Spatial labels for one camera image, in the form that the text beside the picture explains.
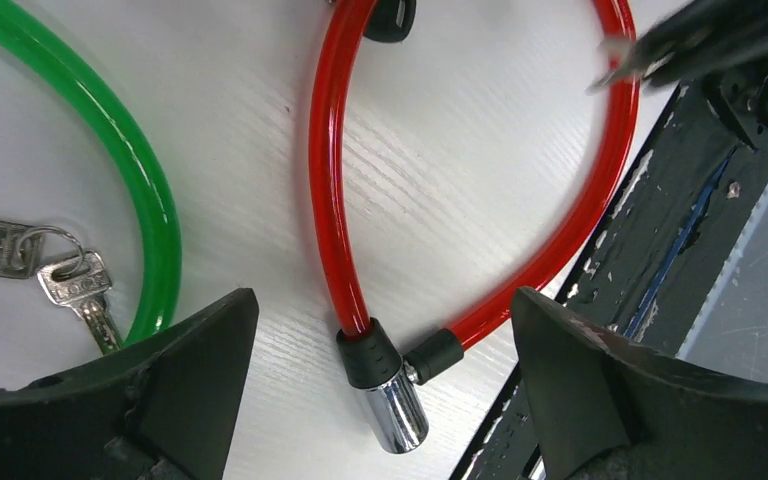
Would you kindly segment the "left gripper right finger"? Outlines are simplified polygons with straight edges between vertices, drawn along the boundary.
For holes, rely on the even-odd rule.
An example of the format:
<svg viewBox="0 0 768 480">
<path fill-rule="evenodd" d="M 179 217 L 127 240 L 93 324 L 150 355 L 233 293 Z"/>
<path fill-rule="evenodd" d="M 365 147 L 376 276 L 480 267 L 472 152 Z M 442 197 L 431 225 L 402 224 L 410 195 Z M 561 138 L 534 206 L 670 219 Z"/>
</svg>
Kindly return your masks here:
<svg viewBox="0 0 768 480">
<path fill-rule="evenodd" d="M 524 287 L 511 320 L 550 479 L 768 479 L 768 384 L 598 326 Z"/>
</svg>

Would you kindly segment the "red cable lock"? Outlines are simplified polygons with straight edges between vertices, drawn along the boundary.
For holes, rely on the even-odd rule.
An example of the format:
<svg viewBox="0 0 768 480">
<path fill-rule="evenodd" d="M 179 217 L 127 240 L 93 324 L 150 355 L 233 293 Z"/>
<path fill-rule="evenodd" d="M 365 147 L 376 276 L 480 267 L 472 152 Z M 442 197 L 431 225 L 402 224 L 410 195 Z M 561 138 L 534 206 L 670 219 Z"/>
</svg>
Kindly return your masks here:
<svg viewBox="0 0 768 480">
<path fill-rule="evenodd" d="M 638 87 L 588 86 L 636 29 L 626 1 L 417 1 L 383 44 L 375 2 L 334 2 L 319 52 L 318 256 L 375 438 L 460 451 L 512 366 L 514 290 L 558 285 L 623 174 Z"/>
</svg>

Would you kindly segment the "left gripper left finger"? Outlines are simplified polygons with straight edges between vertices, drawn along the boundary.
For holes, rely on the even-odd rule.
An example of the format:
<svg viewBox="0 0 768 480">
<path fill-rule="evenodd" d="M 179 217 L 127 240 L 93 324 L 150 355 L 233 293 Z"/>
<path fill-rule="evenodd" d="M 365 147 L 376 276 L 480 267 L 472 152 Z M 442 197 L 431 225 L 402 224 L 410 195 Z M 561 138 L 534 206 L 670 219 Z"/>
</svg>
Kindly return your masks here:
<svg viewBox="0 0 768 480">
<path fill-rule="evenodd" d="M 219 479 L 259 316 L 239 288 L 118 352 L 0 389 L 0 479 Z"/>
</svg>

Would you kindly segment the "cable lock keys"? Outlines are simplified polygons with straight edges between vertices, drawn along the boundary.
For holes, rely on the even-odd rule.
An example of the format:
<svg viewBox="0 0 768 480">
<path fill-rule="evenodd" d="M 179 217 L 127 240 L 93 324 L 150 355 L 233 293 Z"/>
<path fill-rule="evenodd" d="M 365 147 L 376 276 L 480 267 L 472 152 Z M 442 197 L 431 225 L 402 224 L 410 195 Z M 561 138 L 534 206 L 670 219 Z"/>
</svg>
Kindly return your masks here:
<svg viewBox="0 0 768 480">
<path fill-rule="evenodd" d="M 44 237 L 48 234 L 66 239 L 75 252 L 43 262 Z M 113 280 L 100 254 L 84 248 L 73 234 L 60 227 L 0 219 L 0 278 L 31 277 L 37 278 L 52 304 L 71 310 L 83 321 L 102 354 L 122 348 L 107 301 Z"/>
</svg>

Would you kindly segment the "green cable lock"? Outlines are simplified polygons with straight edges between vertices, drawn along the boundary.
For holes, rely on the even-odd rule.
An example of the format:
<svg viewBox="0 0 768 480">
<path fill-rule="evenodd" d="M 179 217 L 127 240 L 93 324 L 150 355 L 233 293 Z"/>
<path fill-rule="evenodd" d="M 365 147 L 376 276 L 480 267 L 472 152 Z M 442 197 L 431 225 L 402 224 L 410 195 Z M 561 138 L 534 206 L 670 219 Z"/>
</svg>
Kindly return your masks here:
<svg viewBox="0 0 768 480">
<path fill-rule="evenodd" d="M 173 195 L 150 143 L 96 71 L 13 1 L 0 1 L 0 46 L 76 110 L 107 149 L 128 189 L 142 238 L 143 281 L 125 345 L 165 330 L 178 304 L 183 247 Z"/>
</svg>

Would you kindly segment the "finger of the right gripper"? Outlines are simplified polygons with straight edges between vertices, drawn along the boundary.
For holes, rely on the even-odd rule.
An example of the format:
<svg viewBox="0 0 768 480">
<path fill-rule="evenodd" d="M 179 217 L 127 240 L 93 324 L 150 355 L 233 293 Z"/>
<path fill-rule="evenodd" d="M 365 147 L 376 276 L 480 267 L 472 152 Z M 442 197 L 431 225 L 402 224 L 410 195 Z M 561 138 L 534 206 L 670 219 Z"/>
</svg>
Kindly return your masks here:
<svg viewBox="0 0 768 480">
<path fill-rule="evenodd" d="M 614 34 L 600 48 L 618 64 L 591 92 L 640 80 L 653 89 L 768 57 L 768 1 L 690 1 L 642 36 Z"/>
</svg>

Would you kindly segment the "black padlock key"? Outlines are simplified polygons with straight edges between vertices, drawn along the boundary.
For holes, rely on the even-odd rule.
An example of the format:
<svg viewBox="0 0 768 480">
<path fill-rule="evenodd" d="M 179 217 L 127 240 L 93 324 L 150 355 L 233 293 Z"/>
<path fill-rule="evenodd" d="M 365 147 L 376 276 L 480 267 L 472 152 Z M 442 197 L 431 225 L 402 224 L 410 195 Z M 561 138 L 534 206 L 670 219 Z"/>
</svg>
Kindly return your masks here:
<svg viewBox="0 0 768 480">
<path fill-rule="evenodd" d="M 403 42 L 410 34 L 416 16 L 416 0 L 378 0 L 364 31 L 374 42 Z"/>
</svg>

